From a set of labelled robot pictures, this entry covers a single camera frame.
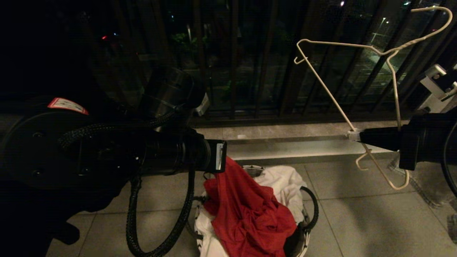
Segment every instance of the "white wire hanger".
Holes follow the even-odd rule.
[[[411,40],[409,42],[406,42],[404,43],[403,45],[399,46],[399,47],[396,47],[396,48],[392,48],[392,49],[389,49],[385,52],[380,52],[379,50],[377,50],[376,48],[374,48],[373,46],[369,46],[369,45],[359,45],[359,44],[349,44],[349,43],[336,43],[336,42],[325,42],[325,41],[312,41],[312,40],[309,40],[309,39],[302,39],[300,41],[297,42],[297,48],[298,50],[300,51],[301,55],[303,56],[303,59],[298,61],[297,62],[297,58],[298,57],[295,57],[294,59],[294,63],[295,64],[300,64],[302,63],[303,61],[305,61],[309,68],[312,70],[312,72],[314,73],[314,75],[316,76],[316,78],[319,80],[319,82],[321,83],[322,87],[325,89],[325,91],[327,91],[328,95],[330,96],[330,98],[332,99],[333,103],[336,105],[336,107],[338,108],[339,112],[341,113],[341,115],[343,115],[344,119],[346,120],[346,122],[349,124],[349,127],[351,128],[351,131],[356,131],[356,128],[352,125],[351,121],[348,119],[348,117],[346,116],[345,112],[343,111],[343,109],[341,109],[341,106],[338,104],[338,102],[336,101],[336,99],[333,97],[332,93],[330,92],[330,90],[327,88],[327,86],[325,85],[325,83],[322,81],[322,79],[320,78],[319,74],[316,72],[316,70],[314,69],[314,67],[311,65],[311,63],[308,61],[308,58],[305,56],[305,54],[303,53],[302,49],[300,48],[299,44],[303,41],[305,42],[308,42],[308,43],[314,43],[314,44],[327,44],[327,45],[339,45],[339,46],[350,46],[350,47],[360,47],[360,48],[367,48],[369,50],[372,50],[373,52],[375,52],[378,56],[383,56],[383,55],[386,55],[386,54],[390,54],[389,57],[387,57],[387,60],[386,60],[386,63],[390,69],[390,71],[392,72],[392,81],[393,81],[393,95],[394,95],[394,99],[395,99],[395,111],[396,111],[396,114],[397,114],[397,126],[398,126],[398,131],[401,130],[401,115],[400,115],[400,104],[399,104],[399,96],[398,96],[398,90],[397,90],[397,78],[395,77],[395,70],[392,66],[392,64],[390,63],[390,59],[392,59],[392,57],[394,57],[395,55],[398,54],[398,52],[408,46],[411,46],[415,43],[418,43],[418,42],[421,42],[421,41],[424,41],[426,40],[427,38],[429,37],[432,37],[438,33],[440,33],[441,31],[443,31],[447,26],[449,26],[449,24],[451,23],[452,21],[452,12],[451,10],[445,8],[445,7],[442,7],[442,6],[432,6],[432,7],[426,7],[426,8],[418,8],[418,9],[412,9],[411,12],[419,12],[419,11],[431,11],[431,10],[441,10],[441,11],[445,11],[447,14],[448,14],[448,19],[447,19],[447,22],[438,30],[430,33],[430,34],[427,34],[423,37],[420,37],[420,38],[417,38],[417,39],[414,39],[414,40]],[[357,167],[360,169],[360,170],[368,170],[367,168],[361,168],[360,167],[360,164],[359,164],[359,161],[365,157],[365,156],[370,156],[371,159],[373,160],[374,164],[376,165],[376,167],[378,168],[378,170],[381,172],[381,174],[384,176],[384,178],[386,179],[387,183],[389,183],[390,187],[395,189],[395,190],[401,190],[405,187],[407,187],[407,185],[409,184],[409,171],[408,170],[405,170],[405,174],[406,174],[406,177],[405,177],[405,182],[402,186],[400,187],[396,187],[391,181],[390,179],[387,177],[387,175],[384,173],[384,171],[382,170],[382,168],[380,167],[379,163],[377,162],[376,158],[371,154],[371,149],[369,149],[367,147],[366,144],[364,143],[361,143],[363,148],[365,148],[365,153],[363,155],[361,155],[359,158],[356,159],[356,165]]]

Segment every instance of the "laundry basket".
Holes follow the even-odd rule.
[[[261,166],[249,165],[243,166],[243,169],[252,177],[257,177],[265,170],[265,168]],[[299,222],[297,225],[297,229],[295,230],[294,234],[287,238],[286,243],[284,245],[284,252],[287,257],[302,257],[305,255],[308,246],[309,246],[309,238],[310,232],[314,228],[317,223],[319,217],[319,206],[317,203],[317,199],[313,192],[309,190],[307,187],[301,187],[300,190],[310,195],[313,204],[314,204],[314,215],[311,219],[306,211],[304,202],[303,202],[303,216],[304,219],[302,222]],[[195,220],[198,219],[201,210],[203,207],[204,202],[207,200],[206,192],[202,194],[202,196],[194,197],[194,201],[197,202],[197,208],[195,211]],[[187,223],[187,231],[197,240],[198,250],[201,251],[201,245],[203,241],[202,232],[197,229],[195,226],[192,228]]]

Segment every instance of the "red and white sticker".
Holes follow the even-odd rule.
[[[81,105],[75,103],[74,101],[70,101],[68,99],[60,98],[60,97],[54,98],[48,105],[48,108],[66,109],[66,110],[79,112],[79,113],[82,113],[85,115],[89,115],[87,110],[84,109]]]

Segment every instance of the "street light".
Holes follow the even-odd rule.
[[[373,38],[372,40],[370,41],[370,44],[373,42],[374,38],[376,37],[377,33],[379,32],[379,29],[381,28],[381,26],[383,25],[384,21],[386,20],[386,17],[383,18],[383,21],[381,22],[381,24],[379,24],[379,27],[377,28],[376,32],[374,33],[373,35]]]

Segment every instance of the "white label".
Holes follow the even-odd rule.
[[[216,145],[216,170],[221,170],[222,165],[222,152],[224,150],[224,144]]]
[[[75,103],[74,101],[70,101],[68,99],[60,98],[60,97],[54,98],[48,105],[48,108],[66,109],[66,110],[79,112],[79,113],[82,113],[85,115],[89,115],[87,110],[84,109],[81,105]]]

